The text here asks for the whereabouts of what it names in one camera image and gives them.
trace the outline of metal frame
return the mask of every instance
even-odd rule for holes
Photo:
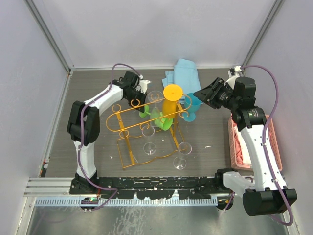
[[[95,206],[93,204],[81,204],[81,200],[86,197],[39,197],[36,199],[34,206],[40,207],[80,207],[80,206]],[[98,205],[103,204],[106,199],[100,199]],[[164,206],[217,206],[217,196],[211,196],[210,199],[184,199],[180,200],[178,193],[174,193],[172,198],[164,200],[150,200],[150,199],[137,199],[134,195],[133,199],[112,199],[108,201],[105,207],[164,207]]]
[[[59,121],[60,121],[60,118],[61,118],[61,114],[62,114],[62,111],[63,111],[65,99],[66,99],[66,96],[67,96],[68,87],[69,87],[70,80],[71,80],[72,76],[73,76],[73,71],[69,72],[69,74],[66,77],[66,81],[65,81],[64,86],[63,86],[63,90],[62,90],[62,94],[61,94],[61,97],[60,97],[58,109],[57,109],[57,112],[56,112],[56,114],[54,116],[54,119],[52,121],[53,125],[51,127],[51,130],[50,130],[50,133],[49,133],[49,136],[48,136],[48,141],[46,143],[45,153],[44,153],[44,156],[43,156],[43,158],[41,160],[41,163],[43,163],[44,161],[46,163],[48,163],[48,159],[50,157],[50,153],[51,153],[51,150],[52,150],[52,147],[53,147],[53,144],[54,144],[54,138],[55,138],[58,126],[59,126]],[[40,172],[41,172],[41,168],[37,172],[38,176],[40,175]]]
[[[245,66],[249,63],[251,60],[252,56],[254,55],[255,50],[257,49],[258,45],[260,44],[261,40],[264,38],[265,34],[267,33],[271,23],[273,22],[275,16],[279,12],[280,8],[282,7],[283,3],[285,0],[275,0],[273,3],[272,8],[270,9],[267,17],[265,18],[265,21],[263,25],[261,26],[261,29],[256,36],[254,42],[252,43],[252,46],[250,47],[250,50],[242,64],[242,66]]]
[[[26,191],[24,193],[25,198],[36,198],[36,197],[91,197],[96,195],[70,195],[69,188],[73,178],[29,178]],[[227,197],[229,193],[211,193],[214,197]]]
[[[16,229],[16,235],[25,235],[27,233],[30,219],[34,211],[35,202],[35,197],[26,198],[22,216]]]
[[[33,14],[35,20],[37,21],[40,29],[42,30],[42,32],[44,33],[45,37],[47,38],[49,44],[51,45],[52,49],[54,50],[56,56],[59,58],[61,64],[63,65],[64,69],[67,71],[67,72],[71,72],[71,68],[65,57],[63,56],[59,46],[57,45],[54,37],[52,36],[49,28],[47,27],[44,19],[42,18],[40,12],[38,11],[35,3],[33,0],[24,0],[26,5],[28,6],[28,9],[30,10],[30,12]]]
[[[200,65],[197,66],[197,69],[229,69],[233,67],[234,65],[222,65],[222,66],[206,66],[206,65]],[[136,66],[137,70],[173,70],[174,66]],[[102,71],[102,70],[111,70],[112,67],[95,67],[95,68],[75,68],[76,71]],[[114,70],[128,70],[128,67],[115,67]]]

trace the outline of light blue cloth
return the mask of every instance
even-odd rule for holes
[[[193,61],[179,59],[174,66],[174,71],[166,71],[165,76],[166,78],[162,79],[163,87],[176,84],[182,88],[184,94],[201,90],[198,71]],[[185,98],[182,97],[179,101],[183,104]]]

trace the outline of white wall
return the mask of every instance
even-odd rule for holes
[[[268,67],[279,84],[274,116],[283,173],[298,200],[293,210],[302,234],[312,234],[313,212],[313,1],[285,1],[250,64]],[[257,103],[269,113],[274,85],[259,69],[247,69],[256,79]]]
[[[36,177],[66,71],[22,0],[0,1],[0,234],[13,233]]]
[[[272,0],[34,2],[53,22],[77,68],[118,62],[172,66],[181,57],[198,66],[237,65],[273,4]]]

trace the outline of pink basket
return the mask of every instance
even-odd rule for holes
[[[270,145],[271,145],[272,150],[274,152],[278,169],[279,169],[279,171],[282,171],[283,166],[282,166],[282,161],[281,161],[280,155],[279,155],[279,149],[278,149],[278,145],[277,145],[274,125],[273,125],[273,121],[272,120],[270,121],[270,124],[268,126],[268,131],[270,133],[269,142],[270,142]],[[241,165],[241,164],[237,163],[236,149],[235,149],[235,132],[234,132],[234,128],[233,128],[233,120],[231,118],[228,120],[228,134],[229,134],[231,167],[233,169],[239,169],[239,170],[253,170],[251,168],[252,166]]]

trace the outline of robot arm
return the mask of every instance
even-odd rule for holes
[[[195,92],[194,96],[214,109],[224,106],[231,111],[232,120],[237,124],[246,142],[255,183],[246,180],[233,169],[221,169],[215,175],[216,185],[238,194],[243,199],[245,211],[250,216],[283,213],[287,208],[272,179],[263,150],[262,132],[267,119],[263,109],[255,106],[256,85],[252,78],[240,77],[238,70],[235,69],[233,72],[227,83],[217,78],[206,88]],[[294,189],[287,188],[278,170],[270,147],[268,131],[265,144],[279,187],[291,205],[297,199],[297,194]]]
[[[101,93],[92,99],[84,102],[75,101],[73,103],[68,121],[67,132],[71,134],[71,138],[76,147],[76,154],[78,154],[78,149],[81,145],[80,114],[85,104],[95,100],[95,102],[92,103],[84,113],[84,118],[86,119],[84,120],[85,140],[80,153],[81,163],[84,166],[84,171],[89,179],[96,178],[96,167],[94,165],[94,142],[100,133],[100,116],[108,107],[123,98],[128,100],[129,105],[132,100],[134,100],[134,105],[138,104],[137,100],[140,101],[140,104],[144,104],[149,83],[150,81],[140,80],[138,75],[127,71],[124,77],[113,81],[110,91],[103,97],[100,96],[109,89],[110,85],[108,85]],[[85,178],[79,166],[77,167],[76,177]]]

